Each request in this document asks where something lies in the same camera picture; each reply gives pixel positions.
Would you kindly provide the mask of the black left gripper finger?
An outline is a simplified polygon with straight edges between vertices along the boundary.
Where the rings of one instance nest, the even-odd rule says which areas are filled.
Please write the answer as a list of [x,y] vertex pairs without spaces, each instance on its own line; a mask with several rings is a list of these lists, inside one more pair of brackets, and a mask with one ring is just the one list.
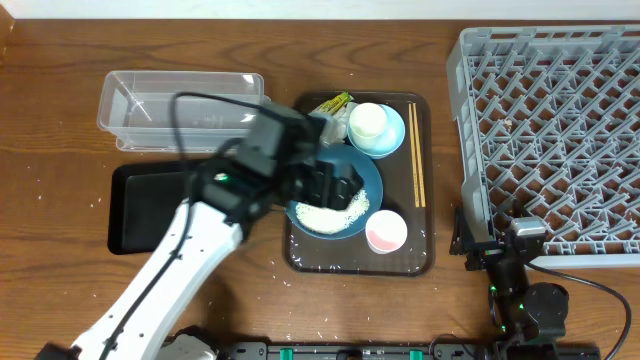
[[327,206],[330,170],[327,164],[301,165],[294,176],[294,200],[312,206]]
[[320,162],[320,205],[345,210],[363,187],[363,180],[350,164]]

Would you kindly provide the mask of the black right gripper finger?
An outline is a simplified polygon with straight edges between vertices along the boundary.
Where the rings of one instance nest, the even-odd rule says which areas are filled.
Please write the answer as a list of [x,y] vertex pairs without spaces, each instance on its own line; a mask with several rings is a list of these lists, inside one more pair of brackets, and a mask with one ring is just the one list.
[[494,217],[503,216],[512,218],[515,215],[515,207],[517,200],[515,198],[507,198],[498,205],[492,206],[492,214]]
[[466,227],[467,222],[464,216],[464,211],[461,208],[456,208],[454,213],[453,234],[449,248],[450,255],[466,254]]

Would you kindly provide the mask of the dark blue plate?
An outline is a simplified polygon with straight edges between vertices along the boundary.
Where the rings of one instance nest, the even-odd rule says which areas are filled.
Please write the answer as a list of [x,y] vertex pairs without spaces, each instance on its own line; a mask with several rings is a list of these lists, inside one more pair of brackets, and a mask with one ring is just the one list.
[[375,212],[377,212],[382,204],[383,199],[383,182],[378,168],[374,162],[367,157],[364,153],[360,152],[356,148],[348,145],[334,145],[329,148],[322,148],[318,154],[318,159],[323,162],[329,162],[334,164],[350,164],[363,180],[363,187],[370,201],[370,208],[364,215],[364,219],[359,224],[359,228],[353,232],[347,230],[343,233],[336,235],[321,235],[312,233],[309,230],[304,229],[294,215],[294,207],[299,204],[292,202],[285,210],[285,214],[292,222],[292,224],[299,230],[302,230],[307,235],[311,235],[323,240],[341,240],[348,237],[352,237],[365,228],[365,224],[368,218]]

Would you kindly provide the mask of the pink cup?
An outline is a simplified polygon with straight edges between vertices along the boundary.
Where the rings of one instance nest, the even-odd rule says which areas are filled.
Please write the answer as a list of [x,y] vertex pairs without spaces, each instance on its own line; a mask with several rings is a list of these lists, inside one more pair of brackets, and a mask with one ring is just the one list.
[[408,227],[405,220],[391,210],[373,213],[366,222],[365,236],[370,249],[376,254],[389,254],[406,242]]

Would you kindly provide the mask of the cream white cup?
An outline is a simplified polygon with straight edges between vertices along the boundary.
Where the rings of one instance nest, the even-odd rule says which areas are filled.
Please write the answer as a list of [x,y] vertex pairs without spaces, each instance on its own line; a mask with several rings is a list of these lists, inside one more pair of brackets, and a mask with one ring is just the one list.
[[380,105],[363,103],[352,110],[349,126],[357,136],[373,138],[385,130],[387,121],[387,115]]

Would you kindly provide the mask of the light blue bowl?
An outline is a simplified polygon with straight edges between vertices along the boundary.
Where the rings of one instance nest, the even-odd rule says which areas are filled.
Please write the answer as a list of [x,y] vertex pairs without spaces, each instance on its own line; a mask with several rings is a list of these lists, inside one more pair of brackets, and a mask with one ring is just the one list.
[[364,138],[351,131],[348,124],[347,135],[354,147],[373,159],[384,158],[396,151],[405,137],[405,124],[401,115],[388,105],[380,105],[387,115],[387,126],[378,136]]

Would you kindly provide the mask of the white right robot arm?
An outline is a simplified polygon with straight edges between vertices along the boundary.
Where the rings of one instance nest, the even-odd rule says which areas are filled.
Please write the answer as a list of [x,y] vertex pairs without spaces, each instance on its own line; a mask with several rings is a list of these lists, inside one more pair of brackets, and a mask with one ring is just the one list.
[[540,255],[546,228],[537,216],[511,221],[497,241],[477,242],[464,211],[454,213],[449,253],[466,257],[465,269],[484,271],[493,324],[501,334],[476,359],[559,360],[557,339],[566,334],[568,291],[555,283],[531,283],[527,264]]

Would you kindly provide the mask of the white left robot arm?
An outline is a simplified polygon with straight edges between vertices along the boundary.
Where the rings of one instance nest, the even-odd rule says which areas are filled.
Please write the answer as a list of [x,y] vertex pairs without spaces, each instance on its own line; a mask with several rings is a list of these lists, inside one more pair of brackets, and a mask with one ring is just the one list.
[[362,188],[354,169],[318,160],[326,115],[256,105],[244,138],[185,170],[186,197],[163,239],[111,308],[74,343],[40,359],[153,359],[215,268],[273,205],[344,210]]

